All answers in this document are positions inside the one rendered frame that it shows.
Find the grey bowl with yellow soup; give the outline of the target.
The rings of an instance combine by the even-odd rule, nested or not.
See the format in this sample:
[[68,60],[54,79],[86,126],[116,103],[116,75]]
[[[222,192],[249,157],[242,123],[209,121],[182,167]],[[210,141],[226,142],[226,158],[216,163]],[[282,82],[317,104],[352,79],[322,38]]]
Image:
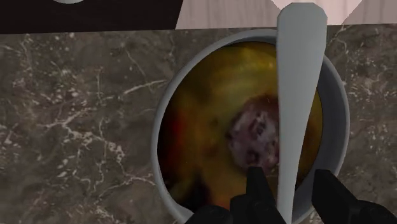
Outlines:
[[[179,224],[201,206],[227,207],[244,192],[245,172],[234,162],[226,135],[245,105],[277,107],[276,35],[257,29],[223,38],[196,54],[166,88],[155,116],[151,162],[160,196]],[[315,170],[340,172],[349,127],[344,85],[324,59],[300,156],[293,224],[313,212]]]

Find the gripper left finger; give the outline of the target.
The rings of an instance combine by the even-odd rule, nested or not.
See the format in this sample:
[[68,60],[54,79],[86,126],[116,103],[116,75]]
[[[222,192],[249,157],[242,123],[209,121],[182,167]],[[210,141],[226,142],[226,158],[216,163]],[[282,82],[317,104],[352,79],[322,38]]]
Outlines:
[[286,224],[260,167],[247,170],[246,192],[230,200],[230,208],[208,205],[197,210],[185,224]]

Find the grey spoon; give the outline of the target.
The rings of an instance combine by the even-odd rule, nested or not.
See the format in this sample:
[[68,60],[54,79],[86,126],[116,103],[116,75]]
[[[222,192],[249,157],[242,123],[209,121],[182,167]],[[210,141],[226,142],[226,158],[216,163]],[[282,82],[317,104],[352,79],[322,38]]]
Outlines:
[[315,3],[290,3],[277,18],[279,178],[277,209],[292,224],[298,163],[326,47],[327,16]]

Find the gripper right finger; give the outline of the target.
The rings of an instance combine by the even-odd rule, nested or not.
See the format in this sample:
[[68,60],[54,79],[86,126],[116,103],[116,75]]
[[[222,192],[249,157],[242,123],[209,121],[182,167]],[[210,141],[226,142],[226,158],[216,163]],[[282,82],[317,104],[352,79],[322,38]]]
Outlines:
[[397,224],[397,216],[384,206],[357,199],[334,174],[314,173],[312,205],[324,224]]

